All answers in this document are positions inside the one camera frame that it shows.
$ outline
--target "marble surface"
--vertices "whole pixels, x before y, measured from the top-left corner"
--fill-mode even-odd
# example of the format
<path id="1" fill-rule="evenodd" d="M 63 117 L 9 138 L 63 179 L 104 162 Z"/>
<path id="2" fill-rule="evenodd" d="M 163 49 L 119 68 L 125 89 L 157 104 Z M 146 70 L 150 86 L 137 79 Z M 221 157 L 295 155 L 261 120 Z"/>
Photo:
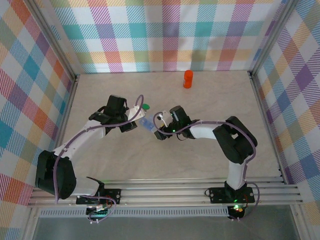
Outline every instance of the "marble surface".
<path id="1" fill-rule="evenodd" d="M 125 97 L 129 107 L 144 95 L 148 115 L 181 105 L 191 119 L 226 120 L 237 116 L 257 138 L 257 156 L 248 177 L 279 176 L 278 163 L 246 71 L 195 72 L 193 84 L 183 88 L 183 72 L 106 73 L 81 75 L 64 140 L 84 126 L 88 117 L 108 101 Z M 157 140 L 140 126 L 121 133 L 113 129 L 74 164 L 78 176 L 100 180 L 226 178 L 228 159 L 210 139 Z"/>

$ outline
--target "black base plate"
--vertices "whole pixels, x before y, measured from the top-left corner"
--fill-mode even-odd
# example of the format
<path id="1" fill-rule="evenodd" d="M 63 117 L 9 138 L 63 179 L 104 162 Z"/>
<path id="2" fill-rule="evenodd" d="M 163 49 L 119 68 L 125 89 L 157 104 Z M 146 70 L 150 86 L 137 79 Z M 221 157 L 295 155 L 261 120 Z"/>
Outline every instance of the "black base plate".
<path id="1" fill-rule="evenodd" d="M 210 203 L 212 204 L 252 204 L 255 202 L 254 193 L 252 187 L 245 187 L 241 194 L 236 199 L 230 199 L 226 195 L 226 189 L 224 187 L 211 187 L 209 188 Z"/>
<path id="2" fill-rule="evenodd" d="M 117 188 L 111 188 L 111 189 L 104 189 L 102 192 L 100 192 L 101 197 L 110 197 L 116 201 L 116 204 L 120 203 L 121 198 L 121 189 Z M 76 205 L 98 205 L 98 204 L 112 204 L 112 201 L 106 200 L 106 199 L 100 199 L 98 201 L 97 199 L 93 198 L 87 198 L 87 197 L 80 197 L 77 198 L 75 201 Z"/>

